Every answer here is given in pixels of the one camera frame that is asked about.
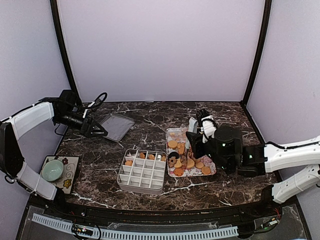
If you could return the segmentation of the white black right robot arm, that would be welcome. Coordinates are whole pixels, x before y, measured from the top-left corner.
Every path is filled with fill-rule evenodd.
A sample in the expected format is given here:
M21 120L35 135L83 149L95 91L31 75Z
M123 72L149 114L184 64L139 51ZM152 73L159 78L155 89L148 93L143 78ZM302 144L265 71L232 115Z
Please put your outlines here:
M320 183L320 138L287 145L274 142L243 146L241 132L232 127L186 132L195 158L209 157L227 175L254 178L278 170L303 166L288 179L265 187L255 213L266 217L289 198Z

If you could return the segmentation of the silver divided cookie tin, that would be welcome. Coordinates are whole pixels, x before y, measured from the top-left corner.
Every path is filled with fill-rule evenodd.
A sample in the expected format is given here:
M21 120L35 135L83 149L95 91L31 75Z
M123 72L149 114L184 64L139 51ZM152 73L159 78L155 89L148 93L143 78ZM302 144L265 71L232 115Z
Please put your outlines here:
M148 156L155 155L155 160ZM132 166L125 165L133 161ZM161 151L127 149L117 175L117 184L121 190L133 193L160 195L163 191L167 171L167 154Z

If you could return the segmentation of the silver metal tongs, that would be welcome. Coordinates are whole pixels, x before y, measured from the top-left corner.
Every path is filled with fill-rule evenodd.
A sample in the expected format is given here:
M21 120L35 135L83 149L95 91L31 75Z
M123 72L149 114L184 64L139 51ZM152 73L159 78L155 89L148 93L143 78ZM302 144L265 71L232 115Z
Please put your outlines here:
M198 127L198 121L194 118L194 117L191 117L189 119L189 123L188 123L188 132L191 132L191 133L196 133L197 132L197 127ZM184 168L187 167L188 165L188 152L189 152L189 149L190 149L190 141L188 138L186 138L186 142L185 142L185 148L184 148L184 151L183 151L183 154L181 156L181 162L182 162L182 166Z

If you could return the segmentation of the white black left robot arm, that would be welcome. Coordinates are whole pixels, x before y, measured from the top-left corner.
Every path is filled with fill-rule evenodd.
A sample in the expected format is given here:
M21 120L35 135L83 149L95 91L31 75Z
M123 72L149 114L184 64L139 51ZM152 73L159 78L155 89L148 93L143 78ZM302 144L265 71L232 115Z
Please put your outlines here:
M106 92L101 93L92 103L83 106L78 102L77 95L72 90L63 90L59 97L45 97L36 103L14 113L0 122L0 170L5 180L18 183L30 194L51 201L51 210L60 218L67 218L71 213L70 206L65 203L62 189L45 180L27 163L23 154L31 157L31 147L38 158L49 148L49 144L41 140L51 141L52 134L48 130L38 130L38 127L48 124L64 125L78 130L86 138L106 137L108 135L102 125L91 117L91 112L97 110L107 99Z

